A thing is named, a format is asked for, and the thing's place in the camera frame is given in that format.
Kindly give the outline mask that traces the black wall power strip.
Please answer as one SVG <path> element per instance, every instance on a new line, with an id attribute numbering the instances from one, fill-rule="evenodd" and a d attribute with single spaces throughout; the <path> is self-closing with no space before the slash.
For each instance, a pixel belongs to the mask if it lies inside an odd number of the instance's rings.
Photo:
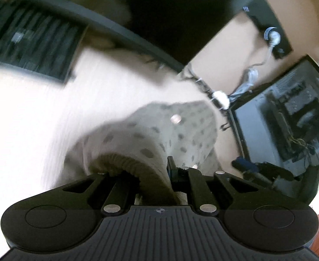
<path id="1" fill-rule="evenodd" d="M 285 58 L 293 51 L 283 26 L 267 0 L 252 0 L 247 6 L 243 7 L 243 11 L 261 32 L 264 40 L 268 41 L 269 34 L 272 31 L 280 34 L 280 43 L 272 51 L 276 60 Z"/>

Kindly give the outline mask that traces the brown polka dot dress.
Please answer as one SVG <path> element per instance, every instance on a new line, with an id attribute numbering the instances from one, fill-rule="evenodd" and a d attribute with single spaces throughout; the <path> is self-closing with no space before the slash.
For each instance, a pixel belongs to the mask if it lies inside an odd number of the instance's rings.
<path id="1" fill-rule="evenodd" d="M 180 201 L 171 187 L 167 158 L 210 176 L 220 168 L 216 140 L 215 114 L 206 102 L 153 102 L 78 139 L 66 154 L 59 181 L 124 170 L 140 180 L 143 203 L 175 206 Z"/>

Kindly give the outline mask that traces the black curved monitor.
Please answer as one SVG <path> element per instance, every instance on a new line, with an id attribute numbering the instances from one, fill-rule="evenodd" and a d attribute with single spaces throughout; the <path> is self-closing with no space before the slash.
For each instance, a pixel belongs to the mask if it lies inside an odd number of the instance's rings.
<path id="1" fill-rule="evenodd" d="M 252 0 L 35 0 L 181 71 Z"/>

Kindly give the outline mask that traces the white glass-panel computer case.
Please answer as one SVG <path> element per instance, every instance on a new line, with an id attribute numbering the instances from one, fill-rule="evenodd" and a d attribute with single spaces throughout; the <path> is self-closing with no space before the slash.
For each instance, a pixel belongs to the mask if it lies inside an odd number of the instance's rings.
<path id="1" fill-rule="evenodd" d="M 319 168 L 319 65 L 306 55 L 272 82 L 247 92 L 228 110 L 242 157 L 294 176 Z M 270 187 L 258 173 L 253 181 Z"/>

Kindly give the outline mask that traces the black mechanical keyboard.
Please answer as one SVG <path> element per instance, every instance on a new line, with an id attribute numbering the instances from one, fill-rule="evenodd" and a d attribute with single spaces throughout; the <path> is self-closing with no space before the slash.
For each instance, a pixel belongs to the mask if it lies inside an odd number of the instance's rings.
<path id="1" fill-rule="evenodd" d="M 0 64 L 65 83 L 85 31 L 30 1 L 0 1 Z"/>

